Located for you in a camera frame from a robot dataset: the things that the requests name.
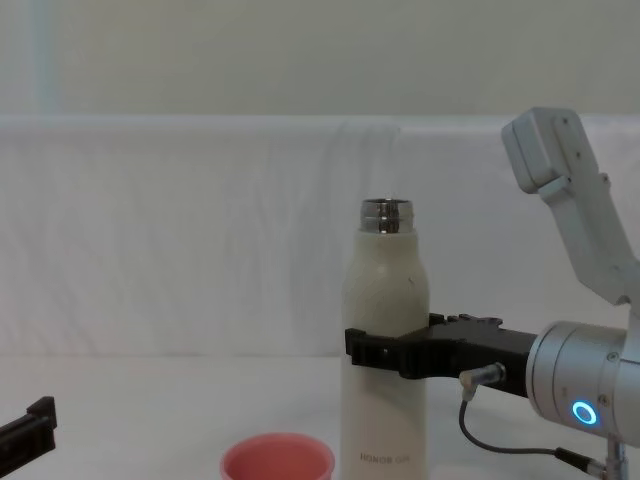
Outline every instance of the pink cup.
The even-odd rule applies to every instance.
[[[234,445],[220,462],[224,480],[330,480],[329,447],[299,433],[268,433]]]

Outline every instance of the white table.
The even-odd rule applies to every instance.
[[[12,480],[216,479],[226,448],[275,430],[316,436],[338,453],[335,358],[4,357],[0,377],[0,421],[42,395],[58,410],[58,448]],[[458,430],[457,382],[428,388],[431,480],[588,478],[551,458],[477,449]],[[467,418],[487,442],[603,457],[603,440],[538,419],[524,399],[481,389]],[[634,478],[640,455],[629,453]]]

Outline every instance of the blue led ring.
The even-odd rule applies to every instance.
[[[586,402],[576,402],[573,404],[573,415],[585,425],[595,425],[598,415],[591,405]]]

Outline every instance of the black clamp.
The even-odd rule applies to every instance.
[[[463,371],[498,362],[506,376],[491,388],[526,397],[527,360],[536,335],[501,325],[494,317],[431,314],[428,327],[397,338],[348,329],[346,351],[353,365],[395,371],[412,380],[457,378]]]
[[[0,427],[0,477],[23,467],[56,448],[58,426],[53,397],[42,397],[27,414]]]

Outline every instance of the cup rim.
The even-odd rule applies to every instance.
[[[229,464],[247,450],[254,448],[261,443],[273,443],[273,442],[289,442],[295,445],[302,445],[310,450],[314,450],[319,453],[327,464],[326,470],[318,477],[318,480],[328,480],[335,469],[335,456],[329,448],[329,446],[317,438],[305,435],[303,433],[294,432],[273,432],[263,433],[260,435],[254,435],[249,438],[245,438],[233,446],[231,446],[222,456],[220,460],[220,473],[225,480],[232,480],[229,476],[227,468]]]

